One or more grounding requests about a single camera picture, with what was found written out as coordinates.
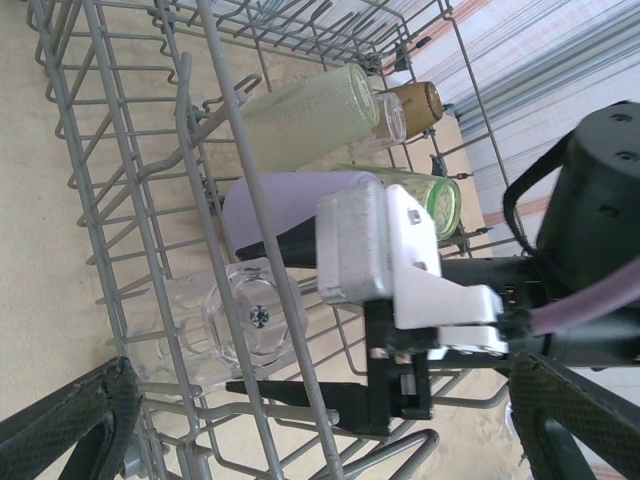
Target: dishwasher rack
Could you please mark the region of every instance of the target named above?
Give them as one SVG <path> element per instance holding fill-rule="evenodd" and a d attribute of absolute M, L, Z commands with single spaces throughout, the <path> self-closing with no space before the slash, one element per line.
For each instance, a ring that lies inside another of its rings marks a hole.
<path fill-rule="evenodd" d="M 59 109 L 55 133 L 68 145 L 73 166 L 68 186 L 77 189 L 81 199 L 83 213 L 77 223 L 89 233 L 94 253 L 87 264 L 98 270 L 104 296 L 97 303 L 106 307 L 113 343 L 119 354 L 126 355 L 128 344 L 167 338 L 174 361 L 178 383 L 139 385 L 145 401 L 136 426 L 135 451 L 150 478 L 212 478 L 209 459 L 213 457 L 218 466 L 229 471 L 284 479 L 284 468 L 318 445 L 326 465 L 312 478 L 355 478 L 369 467 L 417 447 L 392 477 L 401 479 L 408 478 L 436 447 L 436 432 L 426 429 L 407 434 L 415 422 L 403 421 L 395 424 L 389 438 L 356 438 L 346 449 L 338 450 L 336 436 L 349 435 L 333 428 L 336 412 L 325 409 L 316 370 L 344 356 L 353 376 L 365 374 L 356 366 L 353 355 L 364 341 L 361 330 L 355 340 L 348 332 L 354 325 L 361 325 L 362 319 L 333 308 L 328 310 L 333 323 L 305 338 L 240 117 L 239 108 L 247 94 L 275 88 L 269 67 L 275 58 L 310 62 L 325 70 L 358 62 L 384 87 L 385 72 L 393 65 L 404 64 L 402 68 L 408 69 L 412 81 L 416 81 L 410 55 L 421 48 L 425 32 L 438 22 L 452 25 L 480 100 L 449 0 L 425 2 L 407 18 L 388 7 L 389 0 L 344 3 L 349 8 L 345 9 L 343 2 L 329 0 L 269 0 L 263 4 L 252 0 L 28 0 L 27 23 L 39 34 L 35 59 L 48 76 L 45 97 Z M 423 17 L 428 18 L 414 27 Z M 179 44 L 187 47 L 180 49 Z M 229 48 L 254 51 L 261 73 L 246 73 L 234 85 L 228 65 L 234 57 L 225 58 Z M 201 81 L 198 88 L 206 85 L 204 94 L 194 88 L 196 71 Z M 200 107 L 194 100 L 198 95 L 203 97 L 199 98 Z M 95 124 L 93 130 L 80 131 L 80 119 L 83 125 Z M 151 128 L 148 120 L 168 126 Z M 469 143 L 489 138 L 502 164 L 488 121 L 487 126 L 486 135 Z M 433 160 L 444 174 L 446 156 L 466 146 L 442 152 L 434 129 L 413 141 L 432 142 L 436 152 Z M 217 158 L 235 158 L 236 151 L 241 173 L 214 172 Z M 404 163 L 389 151 L 391 165 L 406 164 L 413 170 L 406 145 L 403 151 Z M 239 174 L 246 177 L 250 187 L 297 357 L 299 369 L 288 378 L 302 377 L 310 408 L 263 403 L 242 331 L 235 321 L 237 314 L 225 274 L 225 264 L 233 256 L 225 250 L 228 242 L 217 193 Z M 186 204 L 184 192 L 189 197 Z M 196 230 L 197 235 L 186 238 Z M 208 258 L 215 273 L 248 403 L 210 407 L 202 389 L 188 378 L 165 280 L 187 273 L 197 255 Z M 314 277 L 299 282 L 307 303 L 316 301 L 308 305 L 309 315 L 329 309 L 317 302 L 314 283 Z M 128 335 L 127 316 L 150 288 L 155 292 L 164 330 Z M 310 347 L 328 335 L 336 336 L 341 346 L 321 359 L 313 358 Z M 445 382 L 435 393 L 435 403 L 491 408 L 506 396 L 504 386 L 486 400 L 447 397 L 468 373 L 434 372 L 434 385 Z M 158 426 L 158 419 L 165 413 L 183 419 L 179 435 L 173 436 Z M 254 419 L 266 468 L 230 461 L 222 454 L 220 429 L 248 417 Z M 274 440 L 276 427 L 314 435 L 282 456 Z M 373 448 L 349 462 L 366 446 Z M 167 466 L 168 450 L 175 454 L 181 476 Z"/>

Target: purple cable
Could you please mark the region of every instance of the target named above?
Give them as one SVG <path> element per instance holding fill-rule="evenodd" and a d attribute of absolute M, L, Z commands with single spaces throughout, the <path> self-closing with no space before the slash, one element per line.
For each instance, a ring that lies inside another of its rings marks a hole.
<path fill-rule="evenodd" d="M 640 257 L 573 295 L 531 310 L 534 335 L 591 322 L 640 298 Z"/>

